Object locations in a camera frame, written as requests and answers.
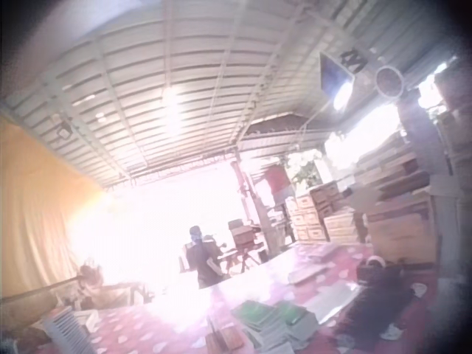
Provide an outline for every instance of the red tablecloth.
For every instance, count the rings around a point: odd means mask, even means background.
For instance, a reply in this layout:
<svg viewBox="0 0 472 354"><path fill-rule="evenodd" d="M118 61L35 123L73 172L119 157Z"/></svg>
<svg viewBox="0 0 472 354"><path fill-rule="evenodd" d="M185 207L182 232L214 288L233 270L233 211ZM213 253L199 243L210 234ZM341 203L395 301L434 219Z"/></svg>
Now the red tablecloth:
<svg viewBox="0 0 472 354"><path fill-rule="evenodd" d="M270 262L247 271L212 288L197 291L179 291L155 299L143 306L100 311L100 323L91 340L98 354L103 353L207 353L205 335L209 332L206 318L211 316L218 326L238 323L231 316L231 309L251 298L273 305L281 299L289 299L302 305L322 291L322 287L334 284L339 279L354 280L355 269L362 257L369 256L371 249L358 246L343 246L327 261L329 269L307 282L292 286L287 284L287 275L308 260L307 246L296 246ZM422 299L413 302L401 314L406 330L397 341L379 339L375 353L410 353L420 340L427 317L427 306L435 295L436 277L421 274L409 277L408 282L427 284L428 291ZM328 341L331 329L324 326L316 333L308 353L339 353ZM253 353L249 341L238 354ZM51 347L43 348L41 354L49 354ZM352 350L349 353L364 353Z"/></svg>

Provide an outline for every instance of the person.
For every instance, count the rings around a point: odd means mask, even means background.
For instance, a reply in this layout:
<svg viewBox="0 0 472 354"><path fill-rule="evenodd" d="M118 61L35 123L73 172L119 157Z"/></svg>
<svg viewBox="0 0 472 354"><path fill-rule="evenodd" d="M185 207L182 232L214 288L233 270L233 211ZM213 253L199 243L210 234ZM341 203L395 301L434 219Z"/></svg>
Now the person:
<svg viewBox="0 0 472 354"><path fill-rule="evenodd" d="M191 269L196 269L200 289L207 288L225 280L218 256L222 255L214 240L202 239L199 226L190 228L192 246L187 250L187 261Z"/></svg>

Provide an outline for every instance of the yellow wall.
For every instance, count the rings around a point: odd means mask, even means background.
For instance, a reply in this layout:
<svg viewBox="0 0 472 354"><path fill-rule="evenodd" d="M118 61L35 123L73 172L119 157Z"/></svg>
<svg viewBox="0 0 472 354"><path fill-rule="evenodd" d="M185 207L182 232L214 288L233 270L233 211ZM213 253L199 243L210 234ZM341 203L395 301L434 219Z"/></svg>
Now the yellow wall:
<svg viewBox="0 0 472 354"><path fill-rule="evenodd" d="M74 277L69 224L103 190L0 118L1 296Z"/></svg>

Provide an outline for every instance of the corrugated metal roof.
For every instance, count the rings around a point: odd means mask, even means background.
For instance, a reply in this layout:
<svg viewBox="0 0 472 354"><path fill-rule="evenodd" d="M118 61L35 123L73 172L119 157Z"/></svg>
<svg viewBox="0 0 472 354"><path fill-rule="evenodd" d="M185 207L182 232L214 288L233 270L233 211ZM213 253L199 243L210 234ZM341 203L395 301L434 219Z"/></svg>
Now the corrugated metal roof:
<svg viewBox="0 0 472 354"><path fill-rule="evenodd" d="M378 67L411 66L439 39L428 10L411 0L168 0L81 39L6 97L2 111L109 186L236 147L248 158L287 152L294 136L245 132L266 117L308 118L325 105L319 51L338 58L355 47L369 60L356 75L355 105L372 93ZM163 102L167 87L178 116ZM328 109L318 118L341 116ZM57 134L62 122L72 126L67 140ZM309 131L303 144L326 138Z"/></svg>

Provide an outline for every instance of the dark shirt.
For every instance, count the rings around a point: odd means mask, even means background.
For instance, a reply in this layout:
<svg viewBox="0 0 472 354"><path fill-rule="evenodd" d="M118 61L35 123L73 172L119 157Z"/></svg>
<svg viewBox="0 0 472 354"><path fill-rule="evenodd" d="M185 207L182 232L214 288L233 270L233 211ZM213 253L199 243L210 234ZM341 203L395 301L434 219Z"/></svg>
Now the dark shirt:
<svg viewBox="0 0 472 354"><path fill-rule="evenodd" d="M218 284L223 278L208 265L208 259L218 265L219 249L214 242L203 242L187 250L187 261L191 269L196 269L201 288Z"/></svg>

